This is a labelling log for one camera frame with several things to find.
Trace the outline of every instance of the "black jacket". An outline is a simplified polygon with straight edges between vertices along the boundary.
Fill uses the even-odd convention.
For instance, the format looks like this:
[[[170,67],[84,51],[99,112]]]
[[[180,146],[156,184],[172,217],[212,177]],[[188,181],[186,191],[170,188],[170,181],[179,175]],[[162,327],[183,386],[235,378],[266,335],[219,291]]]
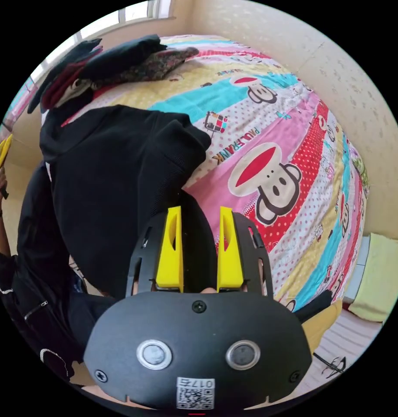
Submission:
[[[51,112],[40,147],[50,163],[54,209],[62,238],[85,278],[117,299],[125,296],[132,251],[143,225],[182,206],[187,281],[215,285],[216,250],[194,198],[181,191],[205,160],[208,134],[185,114],[113,106],[88,111],[60,127]],[[188,253],[186,247],[195,247]]]
[[[34,352],[44,362],[50,358],[52,370],[69,378],[72,362],[82,361],[95,321],[115,301],[73,292],[76,275],[56,222],[44,164],[25,192],[17,252],[12,257],[0,253],[2,302]]]

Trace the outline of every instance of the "floral patterned cloth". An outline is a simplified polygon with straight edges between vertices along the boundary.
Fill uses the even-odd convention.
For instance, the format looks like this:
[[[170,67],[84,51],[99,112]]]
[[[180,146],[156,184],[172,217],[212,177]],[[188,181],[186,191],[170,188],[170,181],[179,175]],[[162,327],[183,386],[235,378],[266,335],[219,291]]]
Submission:
[[[166,49],[151,54],[141,65],[136,65],[128,70],[108,79],[94,81],[92,88],[122,83],[136,83],[140,81],[158,81],[163,79],[169,72],[181,65],[186,59],[197,55],[196,48]]]
[[[365,168],[364,161],[362,160],[361,155],[351,145],[351,143],[349,144],[349,154],[351,156],[352,163],[358,171],[358,174],[361,176],[362,187],[364,189],[365,197],[368,198],[370,185],[367,169]]]

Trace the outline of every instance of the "yellow object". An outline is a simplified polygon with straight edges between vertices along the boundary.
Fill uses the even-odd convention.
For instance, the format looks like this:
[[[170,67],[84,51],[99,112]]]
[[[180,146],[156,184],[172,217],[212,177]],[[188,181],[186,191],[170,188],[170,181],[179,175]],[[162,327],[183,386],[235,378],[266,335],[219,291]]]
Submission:
[[[371,233],[364,275],[349,311],[384,322],[398,298],[398,241]]]
[[[181,207],[168,209],[156,283],[161,288],[183,292],[183,248],[181,243]]]
[[[232,209],[220,208],[220,238],[217,257],[217,292],[221,288],[241,288],[242,265]]]
[[[336,321],[341,311],[342,301],[339,300],[302,324],[312,355],[320,345],[324,333]]]
[[[5,158],[7,157],[9,148],[11,147],[11,143],[12,143],[12,134],[9,135],[6,139],[4,139],[0,143],[0,168],[5,162]]]

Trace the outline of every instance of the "qr code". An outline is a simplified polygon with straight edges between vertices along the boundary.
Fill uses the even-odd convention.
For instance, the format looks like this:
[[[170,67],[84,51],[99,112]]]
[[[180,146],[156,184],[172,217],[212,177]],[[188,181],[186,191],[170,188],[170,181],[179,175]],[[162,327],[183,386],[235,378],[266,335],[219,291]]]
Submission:
[[[214,380],[179,378],[177,408],[185,410],[212,410],[214,408]]]

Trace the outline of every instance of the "bed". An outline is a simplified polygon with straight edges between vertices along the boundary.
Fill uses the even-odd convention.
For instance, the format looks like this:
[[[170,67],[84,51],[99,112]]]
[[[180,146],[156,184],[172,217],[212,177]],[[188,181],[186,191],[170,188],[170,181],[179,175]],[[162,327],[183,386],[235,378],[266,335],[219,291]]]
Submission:
[[[67,123],[118,104],[188,114],[211,146],[184,190],[205,213],[215,244],[219,207],[231,207],[263,238],[276,300],[295,311],[326,289],[341,299],[361,245],[368,177],[333,113],[250,47],[219,36],[161,43],[199,53],[163,80],[100,89]]]

